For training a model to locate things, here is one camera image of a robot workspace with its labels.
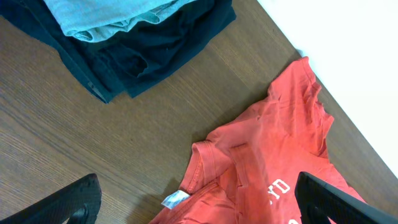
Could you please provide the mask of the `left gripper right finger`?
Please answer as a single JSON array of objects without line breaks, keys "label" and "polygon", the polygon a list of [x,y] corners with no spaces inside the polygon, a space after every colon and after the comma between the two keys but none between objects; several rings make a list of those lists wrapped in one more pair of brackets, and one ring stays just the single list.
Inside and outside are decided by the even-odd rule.
[{"label": "left gripper right finger", "polygon": [[295,198],[303,224],[397,224],[397,219],[337,189],[308,172],[300,172]]}]

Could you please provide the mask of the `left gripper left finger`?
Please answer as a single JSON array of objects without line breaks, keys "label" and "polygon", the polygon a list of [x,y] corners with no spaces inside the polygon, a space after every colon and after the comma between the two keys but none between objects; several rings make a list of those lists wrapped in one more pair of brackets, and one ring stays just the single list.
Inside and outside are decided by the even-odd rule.
[{"label": "left gripper left finger", "polygon": [[88,174],[41,201],[1,220],[1,224],[94,224],[101,207],[96,174]]}]

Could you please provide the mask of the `red printed soccer t-shirt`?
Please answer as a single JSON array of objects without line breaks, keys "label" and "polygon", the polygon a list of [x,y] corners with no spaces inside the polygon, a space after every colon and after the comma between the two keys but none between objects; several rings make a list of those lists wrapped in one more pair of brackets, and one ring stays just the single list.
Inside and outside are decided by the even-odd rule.
[{"label": "red printed soccer t-shirt", "polygon": [[320,90],[308,58],[292,62],[265,99],[193,144],[180,184],[187,198],[154,223],[299,223],[294,190],[303,171],[356,197],[329,161],[333,117]]}]

